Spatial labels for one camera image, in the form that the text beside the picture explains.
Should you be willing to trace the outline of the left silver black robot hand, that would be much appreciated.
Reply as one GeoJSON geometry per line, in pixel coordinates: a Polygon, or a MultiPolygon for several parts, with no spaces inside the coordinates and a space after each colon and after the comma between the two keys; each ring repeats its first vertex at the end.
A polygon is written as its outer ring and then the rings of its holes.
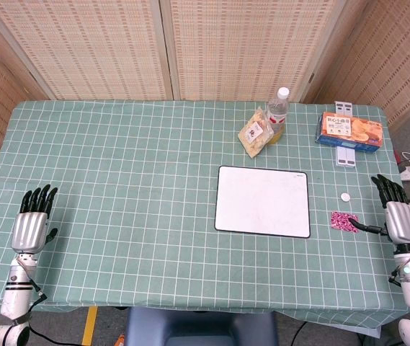
{"type": "Polygon", "coordinates": [[[37,254],[56,237],[58,229],[47,232],[47,225],[57,191],[46,185],[24,194],[12,233],[11,247],[16,253],[37,254]]]}

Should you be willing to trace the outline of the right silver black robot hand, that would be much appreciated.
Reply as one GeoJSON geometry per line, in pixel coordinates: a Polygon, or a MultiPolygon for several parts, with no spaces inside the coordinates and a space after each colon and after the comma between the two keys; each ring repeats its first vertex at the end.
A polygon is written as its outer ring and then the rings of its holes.
{"type": "Polygon", "coordinates": [[[396,253],[410,253],[410,202],[402,186],[377,174],[371,181],[378,189],[386,222],[384,227],[366,226],[353,218],[349,222],[361,231],[387,236],[396,246],[396,253]]]}

